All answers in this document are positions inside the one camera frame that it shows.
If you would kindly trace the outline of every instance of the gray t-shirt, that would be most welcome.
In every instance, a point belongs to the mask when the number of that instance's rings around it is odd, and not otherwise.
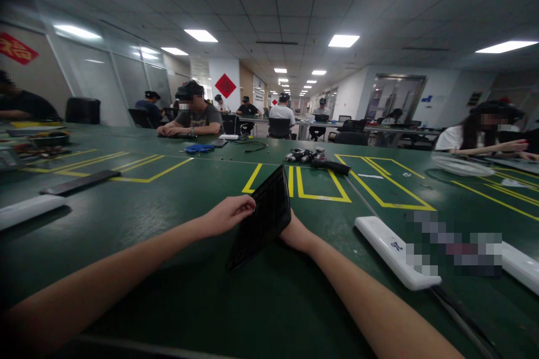
[[[225,133],[221,112],[219,112],[212,104],[206,104],[206,109],[200,113],[194,111],[182,111],[174,121],[183,127],[209,126],[210,123],[218,122],[219,125],[221,125],[219,134],[222,135]]]

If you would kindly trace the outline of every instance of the red banner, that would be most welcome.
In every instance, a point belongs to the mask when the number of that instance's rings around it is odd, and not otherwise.
[[[27,65],[39,56],[35,50],[5,32],[0,34],[0,52],[18,61],[21,65]]]

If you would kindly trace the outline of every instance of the person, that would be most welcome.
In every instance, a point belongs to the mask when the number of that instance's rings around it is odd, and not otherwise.
[[[157,128],[161,136],[175,136],[177,134],[193,135],[222,135],[223,118],[211,103],[204,99],[204,87],[191,80],[182,87],[178,87],[176,99],[188,105],[188,110],[180,111],[172,122]]]
[[[49,101],[18,88],[4,70],[0,70],[0,119],[61,121]]]
[[[145,99],[135,103],[135,108],[148,112],[150,123],[154,128],[157,128],[161,125],[161,119],[163,119],[163,116],[165,115],[165,112],[156,105],[156,102],[158,102],[161,97],[155,91],[146,91],[144,97]]]
[[[326,99],[320,99],[320,106],[316,108],[313,112],[313,115],[329,115],[326,108]],[[314,141],[318,141],[318,138],[326,133],[326,128],[321,126],[310,126],[309,127],[310,138]]]
[[[221,94],[217,94],[215,97],[213,97],[213,99],[215,101],[217,101],[217,103],[213,104],[213,106],[216,107],[219,112],[221,112],[221,113],[229,113],[230,112],[230,107],[228,106],[228,104],[226,104],[223,101],[223,96]]]
[[[189,245],[232,230],[256,208],[249,195],[228,197],[178,225],[60,279],[7,310],[6,342],[18,356],[43,357],[99,319],[167,260]],[[319,238],[291,212],[280,238],[324,273],[378,358],[463,356],[392,291]]]
[[[462,123],[442,132],[435,150],[454,154],[486,154],[539,160],[539,155],[526,152],[528,143],[525,139],[498,142],[499,126],[509,125],[515,114],[514,107],[501,101],[481,103],[470,110],[470,114]]]
[[[290,95],[287,93],[279,94],[279,103],[274,106],[269,112],[270,118],[284,118],[290,120],[290,126],[296,124],[296,118],[294,112],[288,107],[290,103]]]
[[[400,108],[395,108],[388,116],[386,116],[386,118],[382,121],[381,125],[394,125],[396,123],[399,123],[399,119],[402,115],[403,110]]]
[[[249,103],[249,97],[245,96],[241,100],[243,102],[242,105],[237,109],[236,114],[238,115],[258,115],[261,116],[262,113],[258,110],[257,107],[255,107],[253,104]],[[243,133],[247,133],[248,135],[251,134],[251,130],[253,130],[254,123],[253,122],[243,122],[241,124],[241,131]]]

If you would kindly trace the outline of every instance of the white power strip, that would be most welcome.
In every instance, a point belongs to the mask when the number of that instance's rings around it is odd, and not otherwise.
[[[539,263],[505,241],[501,242],[501,267],[539,295]]]
[[[417,291],[442,283],[439,276],[423,275],[406,263],[406,244],[378,217],[356,218],[355,226],[408,289]]]

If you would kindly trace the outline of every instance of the blue cloth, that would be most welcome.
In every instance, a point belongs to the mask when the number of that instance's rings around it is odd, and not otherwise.
[[[150,120],[152,126],[154,128],[159,126],[163,115],[161,115],[161,111],[157,105],[151,103],[150,101],[140,100],[136,102],[135,108],[148,112],[148,119]]]

